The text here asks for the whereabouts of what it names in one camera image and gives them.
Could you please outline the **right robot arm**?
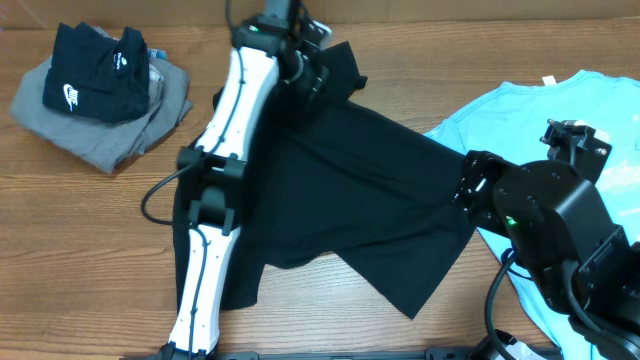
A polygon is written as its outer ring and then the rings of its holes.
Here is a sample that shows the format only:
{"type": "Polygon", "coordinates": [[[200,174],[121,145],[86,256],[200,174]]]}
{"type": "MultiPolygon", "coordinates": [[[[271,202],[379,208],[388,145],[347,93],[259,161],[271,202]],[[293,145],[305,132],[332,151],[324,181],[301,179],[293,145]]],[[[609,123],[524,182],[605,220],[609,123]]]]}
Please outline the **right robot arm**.
{"type": "Polygon", "coordinates": [[[545,303],[607,359],[639,356],[639,248],[613,222],[595,183],[612,147],[582,121],[548,122],[544,160],[522,165],[470,151],[454,202],[471,223],[510,239],[545,303]]]}

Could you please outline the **black t-shirt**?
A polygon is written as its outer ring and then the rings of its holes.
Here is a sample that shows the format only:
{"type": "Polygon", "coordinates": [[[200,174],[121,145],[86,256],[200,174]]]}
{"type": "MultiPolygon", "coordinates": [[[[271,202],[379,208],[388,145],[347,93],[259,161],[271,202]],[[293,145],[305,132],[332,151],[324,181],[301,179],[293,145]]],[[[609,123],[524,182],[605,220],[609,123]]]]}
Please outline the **black t-shirt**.
{"type": "Polygon", "coordinates": [[[317,59],[328,77],[316,96],[281,85],[264,107],[222,308],[253,306],[266,266],[332,252],[414,318],[473,232],[453,201],[464,158],[353,103],[366,79],[348,43],[317,59]]]}

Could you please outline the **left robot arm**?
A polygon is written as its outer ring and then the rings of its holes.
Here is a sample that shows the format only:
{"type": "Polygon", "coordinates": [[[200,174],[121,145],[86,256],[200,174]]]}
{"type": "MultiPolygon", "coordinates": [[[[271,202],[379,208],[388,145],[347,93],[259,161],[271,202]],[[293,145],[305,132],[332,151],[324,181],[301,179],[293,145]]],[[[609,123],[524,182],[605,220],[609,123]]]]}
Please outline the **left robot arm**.
{"type": "Polygon", "coordinates": [[[175,324],[161,359],[213,359],[233,249],[241,233],[243,177],[268,97],[279,84],[314,97],[328,76],[313,62],[332,31],[300,1],[268,1],[230,27],[229,71],[204,133],[179,152],[176,175],[187,210],[189,254],[175,324]]]}

